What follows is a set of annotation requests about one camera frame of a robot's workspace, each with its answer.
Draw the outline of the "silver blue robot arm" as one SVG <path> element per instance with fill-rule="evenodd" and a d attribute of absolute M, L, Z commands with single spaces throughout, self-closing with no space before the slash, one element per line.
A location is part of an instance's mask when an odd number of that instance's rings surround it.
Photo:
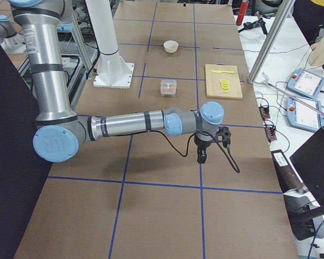
<path fill-rule="evenodd" d="M 23 29 L 36 91 L 39 115 L 33 147 L 41 158 L 63 162 L 87 142 L 145 132 L 189 134 L 199 163 L 206 161 L 206 148 L 213 143 L 227 150 L 230 136 L 221 126 L 224 109 L 213 101 L 187 112 L 173 107 L 112 117 L 78 115 L 70 106 L 57 35 L 57 28 L 72 20 L 71 1 L 11 1 L 10 6 Z"/>

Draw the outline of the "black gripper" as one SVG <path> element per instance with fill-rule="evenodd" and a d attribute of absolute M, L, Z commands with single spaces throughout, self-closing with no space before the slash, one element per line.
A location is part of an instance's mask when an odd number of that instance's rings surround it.
<path fill-rule="evenodd" d="M 205 163 L 207 159 L 206 149 L 213 143 L 213 134 L 208 132 L 196 133 L 194 143 L 197 146 L 197 163 Z"/>

